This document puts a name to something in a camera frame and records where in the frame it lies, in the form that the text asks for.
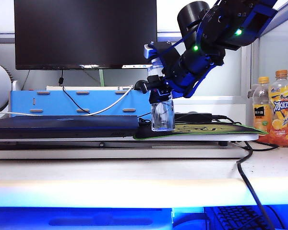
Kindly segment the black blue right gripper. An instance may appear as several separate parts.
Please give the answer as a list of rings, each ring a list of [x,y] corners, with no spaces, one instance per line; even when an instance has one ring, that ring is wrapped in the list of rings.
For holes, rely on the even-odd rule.
[[[151,104],[168,101],[171,97],[192,97],[208,74],[208,55],[196,43],[180,55],[168,42],[151,42],[150,60],[159,60],[162,65],[162,76],[147,77]]]

